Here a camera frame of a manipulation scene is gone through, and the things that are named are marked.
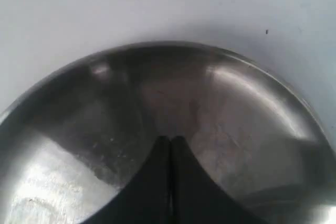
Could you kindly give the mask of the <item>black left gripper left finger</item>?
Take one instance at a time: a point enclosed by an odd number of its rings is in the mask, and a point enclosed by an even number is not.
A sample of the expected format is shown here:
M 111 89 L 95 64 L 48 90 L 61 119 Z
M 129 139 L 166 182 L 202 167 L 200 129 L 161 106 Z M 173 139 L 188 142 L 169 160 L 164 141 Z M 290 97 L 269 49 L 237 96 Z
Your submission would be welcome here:
M 109 203 L 83 223 L 168 223 L 170 140 L 159 136 L 138 172 Z

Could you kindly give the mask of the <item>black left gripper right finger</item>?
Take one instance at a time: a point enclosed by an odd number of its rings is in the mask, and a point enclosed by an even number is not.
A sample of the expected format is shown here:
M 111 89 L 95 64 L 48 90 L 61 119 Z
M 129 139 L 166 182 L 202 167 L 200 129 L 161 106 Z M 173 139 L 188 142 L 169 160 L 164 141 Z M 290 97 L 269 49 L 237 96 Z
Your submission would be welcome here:
M 177 223 L 265 223 L 209 177 L 184 137 L 173 138 L 170 148 L 173 216 Z

